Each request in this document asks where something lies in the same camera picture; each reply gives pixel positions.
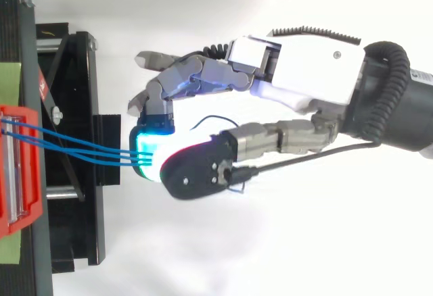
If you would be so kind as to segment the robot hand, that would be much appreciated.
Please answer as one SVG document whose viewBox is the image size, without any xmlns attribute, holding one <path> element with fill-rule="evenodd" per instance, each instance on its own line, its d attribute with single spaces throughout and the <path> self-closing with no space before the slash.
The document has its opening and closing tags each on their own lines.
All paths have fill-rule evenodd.
<svg viewBox="0 0 433 296">
<path fill-rule="evenodd" d="M 294 163 L 329 155 L 364 59 L 359 39 L 310 27 L 241 36 L 184 56 L 142 51 L 137 65 L 156 76 L 128 104 L 137 118 L 132 167 L 172 197 L 194 200 L 285 166 L 246 165 L 267 153 L 292 154 Z M 233 91 L 280 103 L 300 119 L 250 122 L 205 139 L 176 133 L 176 100 Z"/>
</svg>

